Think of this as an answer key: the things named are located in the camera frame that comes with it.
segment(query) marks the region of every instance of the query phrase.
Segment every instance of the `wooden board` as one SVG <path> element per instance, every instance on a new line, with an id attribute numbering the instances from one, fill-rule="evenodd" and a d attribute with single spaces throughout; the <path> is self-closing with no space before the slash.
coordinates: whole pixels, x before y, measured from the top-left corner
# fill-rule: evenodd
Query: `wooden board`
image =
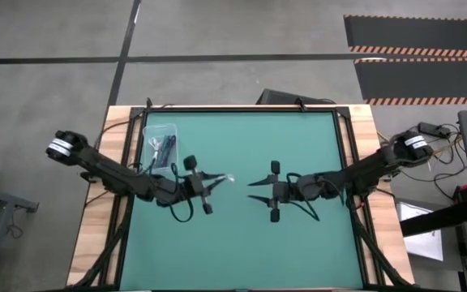
<path id="1" fill-rule="evenodd" d="M 272 108 L 283 108 L 294 105 L 174 105 L 173 107 L 247 107 L 254 108 L 260 107 L 272 107 Z M 308 105 L 309 107 L 326 107 L 330 105 Z M 356 145 L 358 148 L 358 154 L 360 159 L 373 154 L 377 148 L 379 148 L 378 136 L 376 134 L 376 128 L 374 119 L 372 118 L 371 108 L 368 105 L 332 105 L 332 106 L 348 106 L 350 108 L 353 131 L 356 139 Z M 124 122 L 129 118 L 131 106 L 111 106 L 107 119 L 105 120 L 105 127 L 114 125 L 118 122 Z M 346 147 L 345 153 L 347 155 L 347 162 L 352 163 L 352 157 L 350 155 L 350 148 L 348 143 L 348 137 L 344 125 L 341 125 L 342 136 Z M 101 141 L 101 153 L 120 161 L 122 158 L 122 149 L 124 145 L 127 125 L 115 127 L 102 136 Z M 130 162 L 135 154 L 136 139 L 139 125 L 135 125 L 135 134 L 133 135 L 133 142 L 131 143 L 131 154 Z M 379 188 L 390 191 L 390 184 L 381 182 Z M 89 188 L 88 198 L 94 198 L 95 196 L 103 192 L 103 186 L 101 184 L 93 184 Z M 101 251 L 104 249 L 105 237 L 107 235 L 107 229 L 109 225 L 109 216 L 111 214 L 111 207 L 113 205 L 113 195 L 107 194 L 102 198 L 92 202 L 85 210 L 82 216 L 82 222 L 79 229 L 79 236 L 75 245 L 75 252 L 71 262 L 71 268 L 67 279 L 68 285 L 75 284 L 82 276 L 88 271 L 88 269 L 95 262 Z M 410 268 L 409 257 L 406 252 L 405 242 L 401 233 L 399 220 L 396 213 L 396 206 L 394 199 L 390 195 L 385 195 L 379 191 L 375 191 L 369 196 L 369 206 L 371 208 L 372 221 L 374 224 L 376 238 L 378 241 L 379 248 L 388 258 L 390 263 L 394 266 L 397 272 L 410 283 L 413 283 L 412 269 Z M 372 257 L 366 247 L 364 247 L 366 266 L 369 273 L 371 282 L 375 282 L 374 266 L 372 264 Z M 110 281 L 114 278 L 114 271 L 116 269 L 116 259 L 118 257 L 118 248 L 115 249 L 111 267 L 108 273 L 108 279 Z"/>

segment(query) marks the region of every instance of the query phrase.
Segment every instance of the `black equipment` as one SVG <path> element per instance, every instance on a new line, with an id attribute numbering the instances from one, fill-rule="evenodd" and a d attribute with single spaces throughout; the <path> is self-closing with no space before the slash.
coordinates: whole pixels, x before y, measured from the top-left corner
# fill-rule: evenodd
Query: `black equipment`
<path id="1" fill-rule="evenodd" d="M 91 182 L 91 177 L 97 176 L 102 180 L 104 188 L 115 195 L 137 195 L 147 202 L 156 199 L 156 204 L 163 208 L 184 200 L 191 204 L 191 198 L 200 196 L 206 214 L 212 213 L 212 206 L 208 202 L 212 189 L 227 179 L 225 174 L 206 174 L 198 171 L 194 156 L 189 156 L 183 161 L 185 169 L 191 172 L 189 175 L 179 176 L 176 165 L 171 166 L 175 181 L 159 174 L 151 174 L 151 165 L 146 170 L 136 172 L 100 154 L 88 144 L 85 136 L 72 131 L 57 131 L 55 139 L 46 149 L 46 154 L 64 165 L 83 167 L 88 172 L 82 173 L 82 178 Z M 205 187 L 203 181 L 210 179 L 214 179 L 214 182 Z"/>
<path id="2" fill-rule="evenodd" d="M 271 222 L 280 220 L 278 203 L 289 204 L 294 201 L 305 201 L 312 212 L 309 214 L 319 221 L 309 201 L 319 197 L 333 199 L 339 196 L 343 204 L 343 190 L 349 190 L 351 195 L 364 197 L 376 188 L 379 178 L 386 174 L 397 175 L 400 167 L 421 165 L 430 159 L 432 153 L 432 148 L 419 133 L 406 131 L 393 136 L 388 144 L 378 149 L 376 153 L 339 171 L 306 175 L 288 173 L 287 181 L 279 182 L 280 163 L 272 161 L 272 174 L 264 180 L 249 185 L 271 184 L 273 186 L 272 198 L 257 195 L 249 195 L 249 197 L 265 203 L 272 209 Z M 297 178 L 297 181 L 291 182 L 291 177 Z"/>

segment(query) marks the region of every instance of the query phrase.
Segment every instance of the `gray floor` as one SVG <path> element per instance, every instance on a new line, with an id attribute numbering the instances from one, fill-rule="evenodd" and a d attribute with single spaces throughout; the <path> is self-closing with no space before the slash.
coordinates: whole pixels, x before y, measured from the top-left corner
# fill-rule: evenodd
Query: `gray floor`
<path id="1" fill-rule="evenodd" d="M 0 58 L 118 55 L 132 0 L 0 0 Z M 467 18 L 467 0 L 144 0 L 130 55 L 348 53 L 343 14 Z M 96 137 L 115 65 L 0 66 L 0 189 L 41 202 L 17 216 L 25 230 L 0 251 L 0 291 L 62 287 L 87 185 L 79 169 L 45 155 L 57 129 Z M 338 103 L 361 103 L 350 61 L 129 64 L 119 105 L 252 104 L 263 88 Z M 380 131 L 419 121 L 455 123 L 464 105 L 374 107 Z M 409 173 L 431 178 L 458 170 L 438 164 Z M 467 173 L 441 185 L 452 191 Z M 397 196 L 448 204 L 430 183 L 400 175 Z M 416 282 L 458 289 L 455 267 L 412 257 Z"/>

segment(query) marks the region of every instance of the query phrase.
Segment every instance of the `green mat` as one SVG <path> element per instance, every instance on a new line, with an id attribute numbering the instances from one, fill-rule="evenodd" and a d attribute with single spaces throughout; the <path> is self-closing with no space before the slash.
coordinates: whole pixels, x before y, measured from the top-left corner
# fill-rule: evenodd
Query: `green mat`
<path id="1" fill-rule="evenodd" d="M 198 168 L 229 173 L 205 215 L 193 199 L 194 218 L 176 222 L 167 208 L 135 199 L 121 290 L 230 290 L 362 287 L 349 210 L 338 199 L 312 202 L 321 222 L 281 204 L 281 221 L 247 195 L 271 196 L 271 187 L 248 187 L 270 173 L 270 161 L 288 172 L 339 170 L 331 113 L 150 113 L 147 125 L 178 128 L 178 168 L 195 155 Z M 150 157 L 142 157 L 148 165 Z M 175 206 L 181 217 L 187 204 Z"/>

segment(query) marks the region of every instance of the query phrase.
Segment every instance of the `white paper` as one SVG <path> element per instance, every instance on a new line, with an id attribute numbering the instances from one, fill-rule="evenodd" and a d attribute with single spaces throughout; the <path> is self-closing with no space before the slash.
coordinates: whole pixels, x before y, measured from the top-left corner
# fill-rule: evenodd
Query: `white paper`
<path id="1" fill-rule="evenodd" d="M 431 210 L 425 208 L 399 203 L 399 214 L 402 221 L 431 212 Z M 405 245 L 408 253 L 443 261 L 443 241 L 441 239 L 441 230 L 409 236 L 405 238 Z"/>

